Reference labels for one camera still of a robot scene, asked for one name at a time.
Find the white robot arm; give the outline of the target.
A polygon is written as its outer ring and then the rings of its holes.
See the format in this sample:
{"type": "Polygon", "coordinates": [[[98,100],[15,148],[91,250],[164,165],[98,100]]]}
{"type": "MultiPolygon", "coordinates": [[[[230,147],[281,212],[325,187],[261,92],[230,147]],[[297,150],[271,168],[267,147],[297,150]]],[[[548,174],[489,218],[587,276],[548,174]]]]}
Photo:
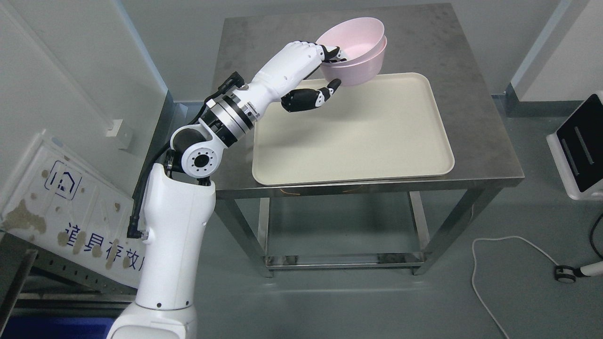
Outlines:
{"type": "Polygon", "coordinates": [[[146,165],[135,189],[127,236],[146,253],[134,302],[108,331],[110,339],[193,339],[196,269],[206,225],[213,214],[217,171],[223,152],[262,116],[253,90],[227,80],[197,116],[176,129],[146,165]]]}

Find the black white robotic hand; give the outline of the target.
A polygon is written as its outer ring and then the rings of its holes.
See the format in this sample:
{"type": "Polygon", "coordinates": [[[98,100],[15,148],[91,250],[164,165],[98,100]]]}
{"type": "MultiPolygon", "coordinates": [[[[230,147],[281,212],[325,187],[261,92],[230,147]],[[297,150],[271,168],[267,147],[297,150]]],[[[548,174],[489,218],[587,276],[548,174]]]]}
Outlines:
{"type": "Polygon", "coordinates": [[[284,108],[289,112],[311,110],[322,106],[338,89],[341,80],[335,79],[319,90],[296,87],[323,62],[349,61],[348,54],[337,46],[325,46],[307,41],[292,41],[283,47],[254,75],[248,90],[237,95],[254,110],[259,120],[267,107],[285,98],[284,108]]]}

